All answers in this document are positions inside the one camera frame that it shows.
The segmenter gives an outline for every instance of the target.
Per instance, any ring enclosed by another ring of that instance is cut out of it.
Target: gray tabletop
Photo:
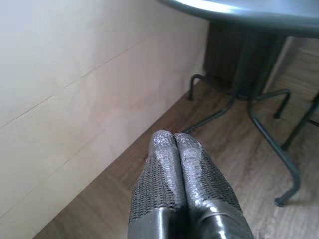
[[[161,0],[209,20],[319,38],[319,0]]]

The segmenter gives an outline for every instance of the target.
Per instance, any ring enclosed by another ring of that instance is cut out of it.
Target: curved metal leg
[[[200,74],[195,74],[191,77],[190,79],[190,87],[189,87],[189,95],[188,95],[188,99],[190,101],[194,100],[194,81],[195,79],[200,79],[202,80],[205,76],[200,75]]]
[[[282,195],[281,197],[275,199],[275,204],[278,207],[283,207],[285,202],[291,196],[293,196],[300,188],[299,171],[298,171],[297,167],[290,161],[290,159],[285,154],[285,152],[274,141],[274,139],[271,137],[271,135],[266,131],[266,129],[263,127],[263,125],[258,121],[255,113],[253,112],[253,102],[252,101],[250,101],[249,104],[248,104],[248,113],[249,113],[251,121],[254,123],[256,128],[263,135],[263,137],[266,139],[266,141],[272,147],[272,149],[275,151],[275,153],[283,161],[283,163],[288,168],[288,170],[289,170],[289,172],[290,172],[290,174],[291,174],[291,176],[293,178],[293,186],[291,187],[291,189],[289,189],[287,192],[285,192],[284,195]]]
[[[268,99],[274,96],[279,96],[279,95],[285,95],[283,101],[281,102],[279,108],[277,109],[276,113],[274,113],[274,118],[279,119],[281,116],[281,113],[283,112],[284,108],[286,107],[291,92],[289,89],[282,89],[282,90],[277,90],[277,91],[273,91],[273,92],[269,92],[269,93],[265,93],[262,95],[257,96],[256,100],[260,101],[260,100],[264,100],[264,99]]]
[[[224,108],[222,108],[222,109],[220,109],[219,111],[213,113],[212,115],[206,117],[205,119],[203,119],[203,120],[200,121],[199,123],[197,123],[197,124],[195,124],[195,125],[193,125],[193,126],[187,128],[187,129],[185,129],[185,130],[183,131],[183,133],[191,133],[194,129],[200,128],[200,127],[204,126],[205,124],[207,124],[207,123],[213,121],[214,119],[220,117],[221,115],[225,114],[225,113],[232,107],[232,105],[233,105],[234,102],[235,102],[235,99],[236,99],[236,97],[232,97],[232,98],[228,101],[227,105],[226,105]]]
[[[312,125],[314,125],[314,126],[316,126],[316,127],[319,127],[319,123],[316,122],[316,121],[313,121],[313,120],[311,120],[311,119],[308,120],[308,123],[310,123],[310,124],[312,124]]]
[[[309,118],[314,114],[316,109],[319,106],[319,93],[314,98],[312,105],[310,106],[309,110],[305,113],[303,118],[300,120],[298,125],[294,128],[293,132],[289,135],[286,142],[283,144],[282,149],[287,150],[290,146],[290,144],[293,142],[293,140],[296,138],[297,134],[300,132],[300,130],[305,126],[306,123],[309,122]]]

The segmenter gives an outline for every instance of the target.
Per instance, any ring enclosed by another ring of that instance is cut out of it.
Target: laminate flooring
[[[256,112],[282,143],[304,109],[290,103],[281,119],[273,119],[280,99],[257,103]],[[182,131],[221,108],[227,100],[228,97],[198,83],[193,102],[183,96],[35,238],[125,239],[131,191],[147,157],[152,133]],[[289,189],[291,177],[251,123],[247,102],[237,101],[228,113],[192,135],[231,183],[256,239],[319,239],[318,128],[306,125],[288,152],[300,170],[302,185],[284,208],[275,206],[274,198]]]

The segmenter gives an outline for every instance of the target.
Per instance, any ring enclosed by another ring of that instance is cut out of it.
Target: table
[[[199,123],[186,129],[191,133],[194,129],[204,126],[217,117],[225,114],[235,100],[240,98],[240,87],[243,85],[246,71],[249,70],[249,59],[254,56],[255,45],[260,40],[262,33],[271,36],[269,51],[263,60],[259,76],[256,78],[253,88],[247,97],[248,114],[251,121],[263,135],[272,149],[289,170],[292,179],[292,187],[281,197],[275,199],[277,206],[282,207],[300,188],[300,175],[297,167],[290,161],[287,154],[259,122],[254,113],[254,103],[277,95],[285,95],[284,100],[274,114],[280,118],[289,97],[289,89],[260,94],[263,83],[268,78],[277,57],[284,45],[287,36],[319,38],[319,0],[161,0],[178,10],[192,15],[217,21],[222,24],[240,27],[246,30],[245,40],[239,56],[237,69],[231,89],[225,94],[231,95],[227,105],[213,113]],[[205,77],[196,74],[190,83],[189,98],[192,99],[193,83],[196,78],[205,81]]]

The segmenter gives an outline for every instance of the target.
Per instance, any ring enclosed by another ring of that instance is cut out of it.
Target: metal table leg
[[[258,121],[254,111],[253,111],[253,104],[258,99],[258,93],[262,87],[263,79],[267,78],[269,75],[269,72],[272,69],[272,66],[274,65],[274,62],[277,59],[277,56],[280,52],[280,49],[282,45],[284,44],[284,38],[283,37],[277,37],[277,39],[274,40],[272,47],[269,51],[269,55],[265,61],[265,65],[263,67],[262,72],[260,73],[259,79],[256,81],[256,84],[254,86],[251,99],[248,103],[248,114],[250,116],[251,121],[254,123],[256,128],[259,130],[259,132],[263,135],[263,137],[266,139],[268,144],[272,147],[272,149],[276,152],[276,154],[279,156],[279,158],[282,160],[282,162],[285,164],[285,166],[288,168],[292,178],[293,178],[293,186],[291,189],[289,189],[286,193],[284,193],[281,197],[275,199],[275,203],[277,206],[282,207],[285,202],[293,196],[300,188],[300,176],[298,169],[296,166],[290,161],[288,156],[285,154],[285,152],[280,148],[280,146],[275,142],[275,140],[271,137],[271,135],[267,132],[267,130],[263,127],[263,125]],[[287,103],[287,100],[283,101],[282,105],[279,108],[279,111],[281,108],[283,108]]]
[[[221,110],[213,113],[209,117],[205,118],[201,122],[197,123],[196,125],[191,126],[190,128],[186,129],[184,132],[191,133],[191,131],[195,128],[199,128],[204,126],[205,124],[211,122],[212,120],[218,118],[219,116],[226,113],[231,106],[234,104],[236,98],[240,98],[239,96],[239,89],[241,87],[241,83],[243,82],[243,78],[245,76],[245,72],[249,69],[249,59],[252,57],[252,54],[254,54],[254,51],[256,50],[254,48],[256,41],[258,41],[258,37],[254,33],[246,33],[244,46],[242,47],[240,58],[235,74],[235,79],[233,83],[233,87],[231,89],[230,95],[232,98],[229,100],[228,104],[222,108]],[[270,71],[272,70],[272,67],[274,63],[276,62],[276,59],[280,53],[280,50],[285,42],[285,37],[281,36],[274,36],[272,46],[270,51],[268,52],[268,56],[266,57],[264,67],[262,68],[262,71],[259,75],[259,78],[256,80],[256,84],[253,87],[253,91],[249,97],[249,103],[248,103],[248,114],[250,116],[251,121],[254,123],[256,128],[259,130],[259,132],[264,136],[266,141],[269,143],[269,145],[272,147],[272,149],[277,153],[279,158],[283,161],[283,163],[288,168],[292,178],[293,178],[293,186],[290,190],[288,190],[284,195],[282,195],[279,198],[275,199],[275,203],[277,206],[282,207],[285,202],[293,196],[300,188],[300,177],[299,172],[295,165],[290,161],[288,156],[285,154],[285,152],[280,148],[280,146],[275,142],[275,140],[271,137],[271,135],[267,132],[267,130],[263,127],[263,125],[258,121],[254,111],[253,111],[253,104],[256,101],[267,99],[273,96],[277,95],[285,95],[284,100],[282,101],[281,105],[279,106],[277,112],[274,114],[274,117],[279,118],[281,112],[283,111],[284,107],[286,106],[289,97],[290,97],[290,91],[288,89],[279,90],[271,93],[266,94],[259,94],[263,83],[267,79]],[[201,75],[194,75],[191,80],[191,89],[190,89],[190,95],[189,98],[192,99],[193,94],[193,83],[194,79],[199,78],[203,81],[207,81],[207,79],[204,79],[204,76]]]
[[[206,124],[208,124],[209,122],[213,121],[214,119],[222,116],[223,114],[225,114],[234,104],[236,97],[238,95],[239,89],[240,89],[240,85],[243,81],[244,78],[244,74],[246,72],[246,67],[248,65],[249,59],[251,57],[251,54],[253,53],[254,49],[252,49],[250,46],[251,44],[253,44],[254,39],[249,35],[246,34],[247,36],[245,37],[245,41],[244,41],[244,45],[242,47],[241,53],[240,53],[240,57],[239,57],[239,61],[238,61],[238,66],[237,66],[237,70],[236,70],[236,74],[235,74],[235,78],[234,78],[234,83],[232,86],[232,89],[230,90],[231,92],[231,96],[232,98],[229,100],[229,102],[227,103],[227,105],[222,108],[221,110],[211,114],[210,116],[208,116],[207,118],[205,118],[204,120],[200,121],[199,123],[185,129],[183,132],[184,133],[191,133],[194,129],[196,128],[200,128]],[[192,77],[191,79],[191,83],[190,83],[190,92],[189,92],[189,99],[192,99],[193,97],[193,83],[194,80],[196,78],[199,78],[201,80],[204,80],[204,76],[196,74]]]
[[[200,75],[200,74],[195,74],[191,77],[190,79],[190,87],[189,87],[189,94],[188,94],[188,99],[192,101],[194,99],[194,81],[196,79],[200,79],[204,81],[205,83],[209,84],[211,87],[217,89],[218,91],[224,93],[224,94],[229,94],[230,92],[223,91],[218,85],[216,85],[213,81],[210,81],[207,79],[206,76]]]
[[[316,95],[316,97],[313,100],[313,103],[310,107],[310,109],[305,113],[305,115],[303,116],[303,118],[301,119],[301,121],[298,123],[298,125],[295,127],[295,129],[293,130],[293,132],[289,135],[288,139],[286,140],[286,142],[283,144],[282,149],[283,150],[287,150],[290,146],[290,144],[292,143],[292,141],[296,138],[297,134],[300,132],[300,130],[305,126],[306,123],[311,123],[315,126],[318,125],[317,122],[314,122],[312,120],[310,120],[309,118],[314,114],[315,110],[318,108],[319,106],[319,93]]]

